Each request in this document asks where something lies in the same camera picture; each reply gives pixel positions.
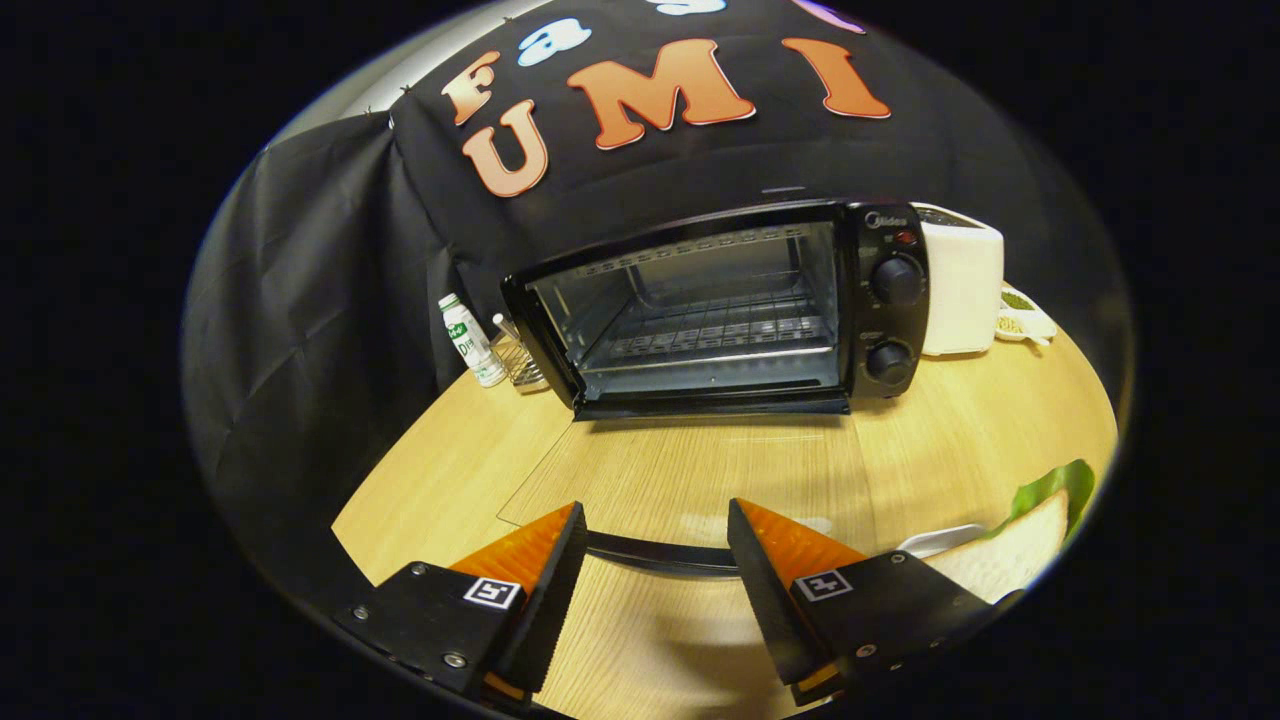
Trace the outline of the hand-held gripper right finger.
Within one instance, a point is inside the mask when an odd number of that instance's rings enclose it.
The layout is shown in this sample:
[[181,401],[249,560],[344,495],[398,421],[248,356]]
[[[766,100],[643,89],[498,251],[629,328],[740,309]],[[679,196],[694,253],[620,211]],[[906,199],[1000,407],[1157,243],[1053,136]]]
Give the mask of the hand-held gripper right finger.
[[865,556],[742,498],[730,501],[727,541],[797,706],[883,694],[1021,597],[984,601],[908,552]]

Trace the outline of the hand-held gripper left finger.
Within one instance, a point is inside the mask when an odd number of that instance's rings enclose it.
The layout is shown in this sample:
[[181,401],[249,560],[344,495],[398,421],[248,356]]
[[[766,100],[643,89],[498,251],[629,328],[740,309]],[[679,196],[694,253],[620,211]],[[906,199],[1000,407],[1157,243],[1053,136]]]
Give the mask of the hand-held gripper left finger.
[[544,687],[588,550],[571,502],[449,566],[412,561],[335,611],[352,639],[430,685],[524,714]]

